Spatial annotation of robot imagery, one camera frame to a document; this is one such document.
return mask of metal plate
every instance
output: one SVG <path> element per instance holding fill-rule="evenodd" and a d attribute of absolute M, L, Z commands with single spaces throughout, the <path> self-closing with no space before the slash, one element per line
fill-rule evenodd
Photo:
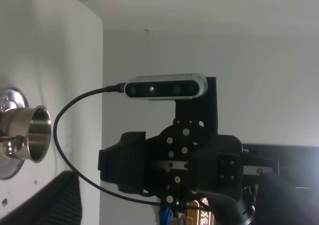
<path fill-rule="evenodd" d="M 28 108 L 29 103 L 25 95 L 17 88 L 0 91 L 0 120 L 1 113 L 9 109 Z M 21 169 L 24 160 L 8 158 L 0 155 L 0 180 L 7 180 L 15 176 Z"/>

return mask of screw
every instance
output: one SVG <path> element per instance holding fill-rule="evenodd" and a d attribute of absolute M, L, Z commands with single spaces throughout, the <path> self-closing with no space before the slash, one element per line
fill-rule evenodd
<path fill-rule="evenodd" d="M 173 151 L 169 151 L 168 157 L 169 157 L 169 158 L 173 158 L 173 157 L 174 157 L 174 152 L 173 152 Z"/>
<path fill-rule="evenodd" d="M 172 202 L 174 202 L 174 198 L 173 198 L 171 195 L 169 195 L 169 196 L 166 197 L 166 201 L 167 201 L 169 204 L 171 204 Z"/>
<path fill-rule="evenodd" d="M 181 152 L 182 152 L 183 154 L 187 154 L 187 152 L 188 152 L 187 147 L 183 147 L 183 148 L 181 149 Z"/>
<path fill-rule="evenodd" d="M 180 183 L 180 177 L 179 177 L 179 176 L 175 177 L 174 181 L 175 181 L 175 183 L 177 183 L 177 184 Z"/>
<path fill-rule="evenodd" d="M 257 173 L 258 173 L 259 175 L 262 175 L 262 174 L 263 174 L 263 170 L 262 170 L 261 168 L 258 168 L 258 169 L 257 169 Z"/>
<path fill-rule="evenodd" d="M 172 142 L 173 142 L 173 139 L 172 139 L 171 137 L 168 137 L 168 138 L 167 138 L 167 143 L 168 143 L 168 144 L 171 144 Z"/>
<path fill-rule="evenodd" d="M 183 130 L 183 135 L 185 135 L 185 136 L 189 135 L 189 129 L 184 129 Z"/>

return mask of metal cup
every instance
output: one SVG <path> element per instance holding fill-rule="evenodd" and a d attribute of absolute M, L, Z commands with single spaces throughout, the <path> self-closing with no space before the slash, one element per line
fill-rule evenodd
<path fill-rule="evenodd" d="M 51 119 L 44 106 L 0 113 L 0 155 L 39 163 L 51 138 Z"/>

